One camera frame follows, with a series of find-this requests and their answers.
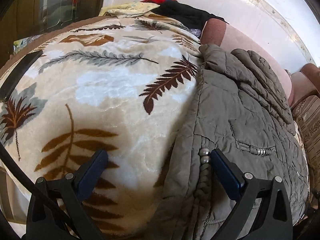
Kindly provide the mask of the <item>olive quilted hooded jacket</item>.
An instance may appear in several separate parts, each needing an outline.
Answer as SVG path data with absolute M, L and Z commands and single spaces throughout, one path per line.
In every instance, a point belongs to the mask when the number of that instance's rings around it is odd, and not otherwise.
M 220 149 L 259 179 L 283 179 L 292 221 L 305 211 L 308 167 L 297 140 L 286 94 L 268 62 L 254 51 L 200 47 L 196 93 L 175 140 L 162 200 L 145 239 L 210 239 L 235 202 L 201 163 Z

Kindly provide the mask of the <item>striped beige cushion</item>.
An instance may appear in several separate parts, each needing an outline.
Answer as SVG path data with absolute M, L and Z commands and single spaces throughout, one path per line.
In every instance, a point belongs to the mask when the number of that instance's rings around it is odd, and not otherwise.
M 306 152 L 310 186 L 319 191 L 319 97 L 312 95 L 293 109 L 293 117 L 299 127 Z

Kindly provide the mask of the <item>leaf-patterned plush blanket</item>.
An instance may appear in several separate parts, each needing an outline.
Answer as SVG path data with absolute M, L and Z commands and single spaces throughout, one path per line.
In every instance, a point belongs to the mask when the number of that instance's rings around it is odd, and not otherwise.
M 1 104 L 1 141 L 31 180 L 60 179 L 105 149 L 109 163 L 85 211 L 106 237 L 137 238 L 162 200 L 203 45 L 155 15 L 40 37 L 8 64 L 43 50 Z

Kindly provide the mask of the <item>black smartphone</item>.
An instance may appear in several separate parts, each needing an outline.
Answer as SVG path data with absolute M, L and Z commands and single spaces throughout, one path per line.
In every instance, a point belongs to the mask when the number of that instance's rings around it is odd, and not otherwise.
M 1 102 L 6 102 L 9 100 L 20 79 L 42 54 L 43 50 L 38 50 L 32 53 L 28 53 L 23 57 L 23 59 L 21 59 L 21 61 L 12 70 L 12 72 L 9 74 L 9 76 L 1 86 Z

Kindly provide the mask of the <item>pink bolster pillow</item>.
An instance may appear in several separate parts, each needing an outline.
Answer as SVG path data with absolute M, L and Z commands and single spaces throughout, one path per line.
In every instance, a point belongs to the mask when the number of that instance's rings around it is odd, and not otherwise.
M 204 26 L 200 41 L 202 44 L 215 44 L 220 46 L 227 52 L 240 48 L 258 53 L 269 63 L 283 87 L 289 104 L 292 103 L 293 92 L 291 77 L 268 52 L 247 35 L 222 20 L 211 18 Z

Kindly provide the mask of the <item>purple patterned small cloth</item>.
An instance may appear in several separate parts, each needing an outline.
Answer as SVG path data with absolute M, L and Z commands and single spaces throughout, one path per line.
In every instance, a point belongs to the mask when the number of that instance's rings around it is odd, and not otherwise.
M 190 32 L 197 38 L 200 38 L 202 34 L 202 31 L 200 29 L 190 29 Z

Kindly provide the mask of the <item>wooden glass-panel door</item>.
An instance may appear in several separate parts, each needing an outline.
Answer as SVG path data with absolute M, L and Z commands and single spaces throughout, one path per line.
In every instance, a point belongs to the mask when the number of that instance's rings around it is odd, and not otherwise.
M 61 29 L 95 17 L 103 0 L 1 0 L 1 64 L 14 51 L 14 41 Z

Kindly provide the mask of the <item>black garment pile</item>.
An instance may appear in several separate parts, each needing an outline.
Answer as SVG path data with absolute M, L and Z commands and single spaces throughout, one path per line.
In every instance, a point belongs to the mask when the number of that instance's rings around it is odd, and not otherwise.
M 157 15 L 178 20 L 189 29 L 202 30 L 206 25 L 206 22 L 211 18 L 225 22 L 222 17 L 172 0 L 167 0 L 164 3 L 161 3 L 160 6 L 153 9 L 152 12 Z

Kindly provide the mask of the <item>yellow floral pillow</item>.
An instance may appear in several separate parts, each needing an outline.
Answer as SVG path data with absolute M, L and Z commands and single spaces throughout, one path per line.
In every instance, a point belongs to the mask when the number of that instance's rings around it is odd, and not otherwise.
M 138 17 L 158 7 L 160 7 L 159 4 L 146 2 L 111 5 L 108 7 L 102 7 L 100 9 L 99 16 L 113 16 L 116 18 Z

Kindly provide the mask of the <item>red garment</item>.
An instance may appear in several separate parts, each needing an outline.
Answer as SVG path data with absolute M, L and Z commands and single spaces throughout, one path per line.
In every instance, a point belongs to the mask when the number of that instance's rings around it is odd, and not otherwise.
M 167 1 L 174 1 L 174 0 L 142 0 L 141 2 L 162 4 L 162 3 L 167 2 Z

